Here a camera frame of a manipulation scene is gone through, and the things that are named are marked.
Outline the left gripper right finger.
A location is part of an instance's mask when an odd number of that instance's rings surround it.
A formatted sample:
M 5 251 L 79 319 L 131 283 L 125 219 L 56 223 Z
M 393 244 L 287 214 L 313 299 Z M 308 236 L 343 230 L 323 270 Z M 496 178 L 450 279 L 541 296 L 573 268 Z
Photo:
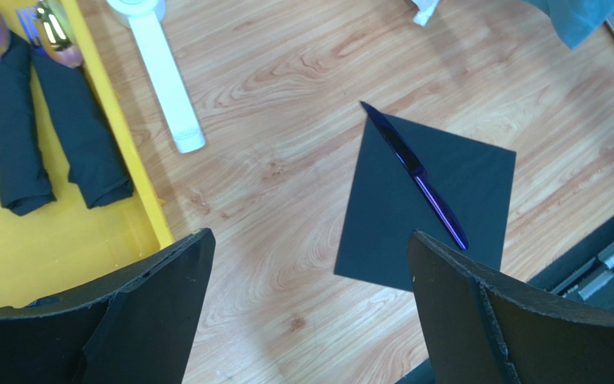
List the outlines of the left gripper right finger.
M 438 383 L 614 383 L 614 311 L 550 294 L 426 233 L 409 273 Z

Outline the purple iridescent knife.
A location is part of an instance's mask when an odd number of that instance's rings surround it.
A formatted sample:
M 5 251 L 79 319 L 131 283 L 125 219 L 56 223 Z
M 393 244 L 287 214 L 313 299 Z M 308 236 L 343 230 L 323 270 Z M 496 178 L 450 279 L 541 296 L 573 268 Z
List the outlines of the purple iridescent knife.
M 360 104 L 381 137 L 403 165 L 409 177 L 424 195 L 426 202 L 432 208 L 446 232 L 461 250 L 467 250 L 469 248 L 467 234 L 449 204 L 430 183 L 422 162 L 385 115 L 367 102 L 360 101 Z

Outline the black paper napkin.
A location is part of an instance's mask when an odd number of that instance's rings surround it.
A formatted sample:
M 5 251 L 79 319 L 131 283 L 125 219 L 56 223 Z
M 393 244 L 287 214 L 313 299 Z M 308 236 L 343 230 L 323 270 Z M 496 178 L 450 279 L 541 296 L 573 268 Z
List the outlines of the black paper napkin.
M 389 116 L 467 234 L 464 255 L 499 270 L 516 153 Z M 335 274 L 412 290 L 408 243 L 420 230 L 455 249 L 452 237 L 371 121 L 357 159 Z

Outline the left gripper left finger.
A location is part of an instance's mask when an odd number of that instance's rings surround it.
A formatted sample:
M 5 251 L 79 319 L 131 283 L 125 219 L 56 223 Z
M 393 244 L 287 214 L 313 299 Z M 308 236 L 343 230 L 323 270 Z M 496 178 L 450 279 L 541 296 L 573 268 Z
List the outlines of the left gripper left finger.
M 0 308 L 0 383 L 179 383 L 216 240 L 202 229 L 86 284 Z

